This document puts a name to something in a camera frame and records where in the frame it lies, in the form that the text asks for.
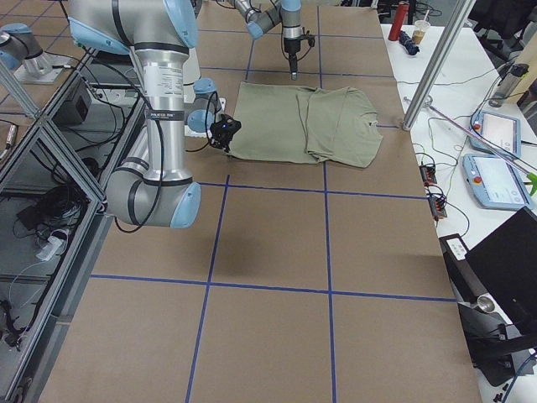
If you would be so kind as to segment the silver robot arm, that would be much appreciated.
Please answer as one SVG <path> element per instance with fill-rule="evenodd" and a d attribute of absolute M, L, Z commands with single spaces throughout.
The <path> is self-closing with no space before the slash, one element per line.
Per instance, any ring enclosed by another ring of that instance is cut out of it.
<path fill-rule="evenodd" d="M 222 8 L 237 10 L 254 40 L 280 27 L 279 45 L 289 65 L 292 81 L 298 80 L 299 62 L 315 47 L 316 36 L 301 21 L 302 2 L 299 0 L 270 1 L 262 10 L 254 1 L 216 1 Z"/>
<path fill-rule="evenodd" d="M 193 5 L 73 1 L 69 21 L 76 42 L 130 57 L 146 104 L 146 127 L 108 180 L 107 210 L 135 228 L 188 228 L 199 210 L 201 187 L 185 167 L 185 128 L 227 149 L 241 127 L 222 112 L 210 79 L 196 81 L 193 102 L 185 102 L 183 67 L 198 42 Z"/>

